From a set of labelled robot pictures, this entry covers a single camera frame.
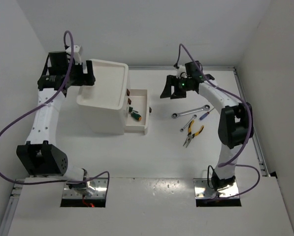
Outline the green stubby phillips screwdriver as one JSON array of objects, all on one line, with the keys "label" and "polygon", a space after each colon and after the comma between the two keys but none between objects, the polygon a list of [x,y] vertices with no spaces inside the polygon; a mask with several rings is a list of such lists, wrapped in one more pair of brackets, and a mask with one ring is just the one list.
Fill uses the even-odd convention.
[{"label": "green stubby phillips screwdriver", "polygon": [[135,119],[136,121],[141,121],[141,119],[142,119],[142,116],[141,116],[139,113],[131,112],[130,115],[131,115],[131,117],[132,117],[133,119]]}]

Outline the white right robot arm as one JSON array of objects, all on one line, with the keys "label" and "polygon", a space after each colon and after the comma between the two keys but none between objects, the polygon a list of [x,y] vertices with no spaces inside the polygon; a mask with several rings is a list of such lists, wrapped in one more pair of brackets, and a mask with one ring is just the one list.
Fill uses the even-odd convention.
[{"label": "white right robot arm", "polygon": [[253,136],[252,106],[234,94],[223,91],[214,77],[204,74],[199,61],[174,64],[176,75],[168,75],[161,98],[180,99],[188,91],[203,96],[219,113],[218,136],[222,143],[219,160],[211,176],[214,190],[232,185],[241,148]]}]

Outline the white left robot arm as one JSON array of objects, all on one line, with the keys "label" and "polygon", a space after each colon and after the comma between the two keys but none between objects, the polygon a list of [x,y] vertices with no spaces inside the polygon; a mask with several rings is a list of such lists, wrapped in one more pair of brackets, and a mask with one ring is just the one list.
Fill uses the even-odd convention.
[{"label": "white left robot arm", "polygon": [[16,149],[29,175],[51,176],[73,183],[86,179],[86,171],[71,165],[67,155],[56,146],[56,130],[68,88],[93,86],[95,80],[92,62],[82,63],[78,46],[48,54],[37,81],[39,109],[25,144]]}]

